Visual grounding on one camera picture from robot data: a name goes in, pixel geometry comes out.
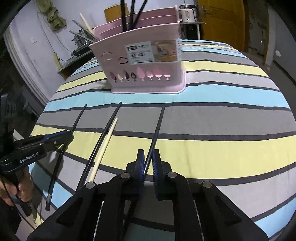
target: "power cord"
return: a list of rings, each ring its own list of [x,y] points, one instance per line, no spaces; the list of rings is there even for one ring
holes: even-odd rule
[[[5,182],[3,181],[3,177],[0,176],[0,179],[1,179],[1,182],[2,182],[2,184],[3,184],[3,186],[4,186],[5,191],[6,191],[6,193],[7,193],[7,196],[9,197],[10,201],[11,201],[11,202],[14,204],[14,206],[15,206],[15,203],[14,203],[13,199],[11,198],[11,196],[10,196],[10,194],[9,194],[7,188],[6,188]],[[16,206],[15,206],[15,208],[17,209],[18,214],[23,218],[23,220],[25,220],[26,223],[27,223],[27,224],[28,224],[28,225],[34,230],[35,228],[29,223],[29,221],[28,221],[27,219],[25,219],[25,217],[20,213],[19,209],[18,209]]]
[[[38,17],[38,20],[39,20],[39,23],[40,23],[41,29],[42,29],[42,31],[43,31],[43,33],[44,33],[44,35],[45,35],[45,37],[46,37],[46,39],[47,39],[49,45],[50,45],[52,51],[54,52],[54,49],[53,49],[52,45],[50,44],[47,35],[45,34],[45,31],[44,31],[43,26],[42,26],[42,24],[41,24],[41,20],[40,20],[40,17],[39,17],[39,15],[38,15],[38,13],[39,13],[39,14],[41,14],[41,13],[40,13],[40,12],[37,12],[37,17]],[[57,37],[57,40],[60,42],[60,44],[61,44],[66,50],[68,50],[70,53],[72,53],[72,52],[71,52],[68,48],[66,48],[66,46],[61,42],[61,40],[60,40],[59,37],[56,35],[56,33],[55,33],[55,32],[53,32],[53,33],[54,33],[54,35]]]
[[[44,29],[43,29],[43,26],[42,26],[42,24],[41,24],[41,20],[40,20],[40,17],[39,17],[39,15],[38,15],[38,13],[40,13],[40,12],[37,12],[37,18],[38,18],[38,20],[39,20],[40,27],[41,27],[41,29],[42,29],[42,32],[43,32],[44,35],[45,35],[45,38],[46,38],[46,40],[47,40],[47,42],[48,42],[50,48],[52,49],[52,52],[54,53],[54,52],[55,52],[55,51],[54,51],[54,48],[52,47],[50,41],[48,40],[48,37],[47,37],[47,35],[46,35],[46,33],[45,33]]]
[[[63,61],[63,62],[66,62],[66,61],[68,61],[68,60],[70,60],[70,59],[72,59],[72,58],[74,58],[75,56],[73,56],[73,57],[71,57],[71,58],[69,58],[69,59],[67,59],[67,60],[62,60],[61,58],[59,58],[59,60],[61,60],[61,61]]]

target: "basket label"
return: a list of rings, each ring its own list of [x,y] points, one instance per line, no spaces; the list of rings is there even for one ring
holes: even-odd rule
[[[178,62],[181,60],[179,39],[157,40],[125,45],[130,64]]]

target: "black chopstick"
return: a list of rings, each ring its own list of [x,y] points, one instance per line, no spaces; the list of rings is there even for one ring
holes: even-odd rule
[[[158,118],[158,122],[157,122],[157,125],[156,125],[156,129],[155,129],[155,132],[154,132],[154,135],[153,135],[153,139],[152,139],[152,142],[150,144],[149,151],[148,151],[145,163],[144,163],[143,182],[145,181],[145,178],[147,176],[147,171],[148,171],[151,159],[152,159],[152,153],[153,153],[153,150],[155,148],[155,144],[156,144],[156,141],[157,141],[157,138],[158,138],[158,134],[159,134],[161,122],[163,120],[164,112],[165,112],[165,106],[163,106],[162,109],[161,109],[161,112],[160,112],[160,115],[159,115],[159,118]]]
[[[146,175],[147,175],[147,171],[148,171],[151,159],[152,159],[152,153],[154,151],[155,144],[156,144],[156,141],[157,141],[157,138],[158,138],[158,134],[159,134],[161,122],[163,120],[164,112],[165,112],[165,106],[163,106],[162,109],[161,109],[161,112],[160,112],[160,115],[159,115],[159,118],[158,118],[158,122],[157,122],[157,125],[156,125],[156,128],[155,128],[155,132],[154,132],[154,135],[153,135],[153,138],[152,138],[152,142],[150,144],[149,151],[148,151],[148,154],[147,154],[147,157],[146,157],[146,161],[144,163],[144,175],[142,177],[142,184],[143,185],[144,185],[144,181],[145,181],[145,178],[146,178]],[[124,236],[126,234],[126,231],[127,231],[128,227],[129,227],[129,224],[131,223],[131,219],[132,219],[132,217],[133,217],[133,215],[135,213],[137,203],[138,203],[138,200],[131,201],[130,207],[128,209],[128,213],[126,215],[125,222],[123,224],[122,240],[124,240]]]
[[[122,104],[122,102],[119,103],[116,110],[113,112],[112,116],[110,117],[107,125],[105,126],[105,129],[104,129],[103,133],[100,135],[100,138],[98,139],[98,142],[96,143],[96,146],[94,147],[94,149],[93,149],[93,151],[92,151],[92,153],[91,153],[91,155],[89,157],[89,160],[88,160],[88,162],[87,162],[87,164],[86,164],[86,166],[85,166],[85,168],[84,168],[84,170],[82,172],[82,175],[80,177],[79,183],[78,183],[77,188],[76,188],[76,192],[84,185],[84,183],[86,181],[86,178],[87,178],[87,176],[89,174],[89,171],[91,169],[91,166],[92,166],[92,164],[94,162],[94,159],[96,157],[96,154],[98,153],[98,150],[99,150],[100,146],[102,145],[102,142],[104,141],[104,138],[105,138],[110,126],[112,125],[112,122],[115,119],[115,116],[116,116],[117,112],[119,111],[119,108],[121,107],[121,104]]]
[[[135,1],[136,0],[131,1],[131,13],[130,13],[130,18],[129,18],[128,30],[131,30],[132,26],[133,26],[133,12],[135,9]]]
[[[136,20],[133,22],[133,25],[132,25],[132,28],[131,28],[131,29],[135,29],[136,25],[138,24],[139,18],[140,18],[140,16],[141,16],[142,12],[143,12],[143,9],[144,9],[144,7],[145,7],[147,1],[148,1],[148,0],[145,0],[145,1],[143,2],[142,6],[141,6],[141,8],[140,8],[140,10],[139,10],[139,13],[138,13],[138,15],[137,15],[137,17],[136,17]]]
[[[77,119],[76,119],[74,125],[72,126],[72,128],[71,128],[71,130],[70,130],[70,133],[71,133],[71,134],[73,134],[73,132],[75,131],[76,126],[77,126],[77,124],[78,124],[78,121],[79,121],[80,117],[82,116],[82,114],[83,114],[83,112],[84,112],[84,110],[85,110],[86,107],[87,107],[87,105],[85,105],[85,106],[83,107],[83,109],[81,110],[81,112],[79,113],[79,115],[78,115],[78,117],[77,117]],[[49,187],[48,187],[48,192],[47,192],[48,194],[47,194],[46,204],[45,204],[45,210],[46,210],[46,211],[49,211],[49,210],[50,210],[50,204],[51,204],[51,201],[52,201],[52,192],[53,192],[53,190],[54,190],[54,182],[55,182],[55,180],[56,180],[56,178],[57,178],[57,171],[59,170],[59,166],[60,166],[60,164],[61,164],[61,161],[62,161],[63,155],[64,155],[64,153],[66,152],[66,149],[67,149],[67,147],[68,147],[68,144],[69,144],[69,143],[65,143],[65,144],[63,145],[63,148],[62,148],[62,150],[61,150],[61,152],[60,152],[60,154],[59,154],[59,156],[58,156],[58,158],[57,158],[57,162],[56,162],[56,165],[55,165],[55,167],[54,167],[54,171],[53,171],[53,173],[52,173],[52,178],[51,178],[51,180],[50,180],[50,184],[49,184]]]
[[[124,6],[124,0],[120,0],[121,5],[121,22],[122,22],[122,32],[126,31],[126,10]]]

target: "green cloth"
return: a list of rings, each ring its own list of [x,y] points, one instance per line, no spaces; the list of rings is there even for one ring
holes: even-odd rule
[[[36,2],[39,11],[46,15],[52,31],[61,29],[67,25],[66,20],[59,17],[59,11],[57,8],[52,6],[51,0],[36,0]]]

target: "pink plastic basket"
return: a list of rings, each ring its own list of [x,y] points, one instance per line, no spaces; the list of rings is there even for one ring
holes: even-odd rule
[[[94,34],[101,40],[89,47],[113,93],[180,93],[185,89],[177,7],[143,12],[131,31],[122,32],[121,19],[116,19],[97,26]]]

